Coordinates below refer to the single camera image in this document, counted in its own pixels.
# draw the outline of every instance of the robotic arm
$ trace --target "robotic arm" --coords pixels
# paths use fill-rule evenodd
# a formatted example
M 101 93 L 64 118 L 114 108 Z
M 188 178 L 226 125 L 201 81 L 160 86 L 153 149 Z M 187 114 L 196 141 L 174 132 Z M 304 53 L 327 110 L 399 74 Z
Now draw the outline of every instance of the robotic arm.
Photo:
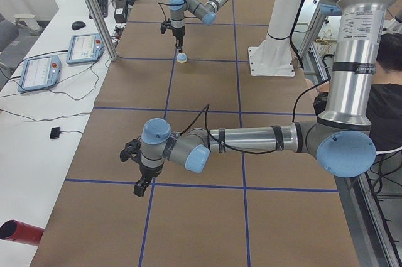
M 161 23 L 161 33 L 164 34 L 166 29 L 172 30 L 173 36 L 176 38 L 176 49 L 182 53 L 186 33 L 184 12 L 189 11 L 203 24 L 211 25 L 215 21 L 216 13 L 227 1 L 208 0 L 202 4 L 199 0 L 169 0 L 170 19 Z
M 328 6 L 337 5 L 342 17 L 327 108 L 317 122 L 266 128 L 194 129 L 183 136 L 172 132 L 165 120 L 151 119 L 144 126 L 142 140 L 134 139 L 121 152 L 121 160 L 130 158 L 139 163 L 143 174 L 134 193 L 144 195 L 152 178 L 162 171 L 164 160 L 201 172 L 210 152 L 227 150 L 309 153 L 324 169 L 339 177 L 354 177 L 368 170 L 376 149 L 368 136 L 371 123 L 366 107 L 385 11 L 395 1 L 323 0 Z M 187 9 L 187 3 L 182 5 L 180 8 Z M 199 14 L 201 18 L 208 15 L 206 11 Z

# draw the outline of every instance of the hand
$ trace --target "hand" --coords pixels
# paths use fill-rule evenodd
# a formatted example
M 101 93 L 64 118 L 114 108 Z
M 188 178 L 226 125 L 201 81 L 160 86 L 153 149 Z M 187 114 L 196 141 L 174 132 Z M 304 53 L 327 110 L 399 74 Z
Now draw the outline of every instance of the hand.
M 319 88 L 318 88 L 318 92 L 319 93 L 324 93 L 324 92 L 329 92 L 329 82 L 326 82 L 324 84 L 322 84 Z

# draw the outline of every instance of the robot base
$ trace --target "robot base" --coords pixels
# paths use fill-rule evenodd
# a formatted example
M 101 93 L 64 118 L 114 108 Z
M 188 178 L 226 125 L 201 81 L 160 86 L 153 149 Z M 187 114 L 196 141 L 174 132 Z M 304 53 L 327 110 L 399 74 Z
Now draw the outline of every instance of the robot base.
M 264 40 L 259 47 L 249 47 L 249 63 L 252 76 L 294 77 L 289 46 L 266 46 Z

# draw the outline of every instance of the white cable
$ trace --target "white cable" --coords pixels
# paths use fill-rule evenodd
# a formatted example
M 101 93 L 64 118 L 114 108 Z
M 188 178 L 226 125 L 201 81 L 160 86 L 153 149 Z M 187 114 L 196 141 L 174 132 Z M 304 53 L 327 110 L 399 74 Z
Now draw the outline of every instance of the white cable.
M 395 153 L 395 152 L 398 152 L 398 151 L 401 151 L 402 150 L 402 146 L 400 146 L 399 148 L 397 148 L 397 149 L 393 149 L 393 150 L 389 150 L 389 151 L 380 151 L 380 152 L 376 152 L 376 154 L 377 155 L 380 155 L 380 154 L 390 154 L 390 153 Z

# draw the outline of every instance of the blue joint cap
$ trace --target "blue joint cap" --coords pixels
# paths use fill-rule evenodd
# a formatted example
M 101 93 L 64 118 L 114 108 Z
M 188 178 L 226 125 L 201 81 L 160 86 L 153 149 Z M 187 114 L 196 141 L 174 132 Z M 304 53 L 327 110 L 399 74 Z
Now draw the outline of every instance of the blue joint cap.
M 196 146 L 187 156 L 185 168 L 188 171 L 201 173 L 207 163 L 210 151 L 202 144 Z
M 153 118 L 144 125 L 141 139 L 147 144 L 160 144 L 171 134 L 170 124 L 161 118 Z
M 324 16 L 341 16 L 342 10 L 336 5 L 320 3 L 320 10 Z
M 359 131 L 335 133 L 317 149 L 318 163 L 338 177 L 358 176 L 367 171 L 375 159 L 374 143 Z
M 174 4 L 174 5 L 169 6 L 169 8 L 172 11 L 178 11 L 180 8 L 183 7 L 184 0 L 169 0 L 169 4 Z
M 206 25 L 211 25 L 216 19 L 216 14 L 213 12 L 207 13 L 203 18 L 202 18 L 202 23 Z

